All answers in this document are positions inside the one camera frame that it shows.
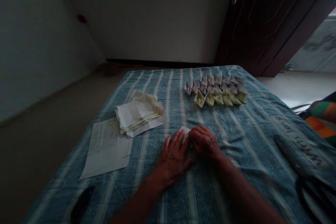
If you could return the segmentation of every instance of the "wooden frame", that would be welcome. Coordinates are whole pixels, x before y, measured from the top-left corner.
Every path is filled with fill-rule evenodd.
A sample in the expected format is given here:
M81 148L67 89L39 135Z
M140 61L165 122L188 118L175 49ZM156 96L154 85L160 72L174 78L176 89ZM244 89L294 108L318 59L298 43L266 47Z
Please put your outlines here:
M266 52L270 62L262 76L275 77L335 6L336 0L299 0Z

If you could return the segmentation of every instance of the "forearm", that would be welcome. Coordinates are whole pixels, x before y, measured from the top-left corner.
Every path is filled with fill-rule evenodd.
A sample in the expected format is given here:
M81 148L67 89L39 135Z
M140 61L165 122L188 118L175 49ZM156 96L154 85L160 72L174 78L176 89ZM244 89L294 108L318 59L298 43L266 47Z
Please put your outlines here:
M217 169L231 201L240 212L242 221L248 223L286 223L228 157L223 156L217 161Z
M112 223L144 223L154 209L164 189L149 175Z

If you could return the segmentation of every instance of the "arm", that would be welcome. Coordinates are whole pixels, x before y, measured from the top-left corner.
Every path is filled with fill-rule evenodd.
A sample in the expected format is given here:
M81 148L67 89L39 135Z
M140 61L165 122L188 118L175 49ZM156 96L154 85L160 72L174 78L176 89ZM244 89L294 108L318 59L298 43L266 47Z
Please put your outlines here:
M234 205L243 211L242 221L249 223L286 223L260 192L243 176L219 148L214 134L204 126L189 135L197 155L213 165Z
M112 223L145 222L161 194L178 181L195 162L194 159L185 160L189 138L182 145L183 136L184 130L177 131L173 139L171 136L166 139L155 170L145 179Z

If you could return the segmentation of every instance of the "dark wooden door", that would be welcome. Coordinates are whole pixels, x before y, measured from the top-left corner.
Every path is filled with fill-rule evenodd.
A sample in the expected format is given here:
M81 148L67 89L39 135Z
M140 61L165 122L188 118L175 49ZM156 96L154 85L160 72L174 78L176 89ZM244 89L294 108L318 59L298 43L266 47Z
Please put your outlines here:
M297 0L237 0L229 5L215 64L240 65L259 77L264 57Z

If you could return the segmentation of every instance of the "blue striped bedsheet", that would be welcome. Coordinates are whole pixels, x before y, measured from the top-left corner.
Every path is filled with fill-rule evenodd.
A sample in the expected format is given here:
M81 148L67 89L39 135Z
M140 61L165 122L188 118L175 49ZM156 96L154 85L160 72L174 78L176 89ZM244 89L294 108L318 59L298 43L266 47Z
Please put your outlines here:
M248 104L199 108L184 91L185 81L198 81L206 73L234 74L245 79ZM134 90L154 94L162 102L168 122L133 139L129 165L121 170L79 180L85 165L92 125L115 117L115 106L130 101ZM289 223L309 223L295 191L297 174L278 149L274 137L288 139L275 117L287 120L291 129L318 148L328 164L321 176L331 185L335 179L335 150L295 115L279 98L239 66L215 66L175 70L131 71L113 91L76 147L32 206L25 223L68 223L83 190L95 186L81 223L108 223L144 179L153 171L164 139L181 126L205 125L217 137L221 150ZM191 149L188 156L194 157ZM237 214L216 171L202 160L160 198L149 223L235 223Z

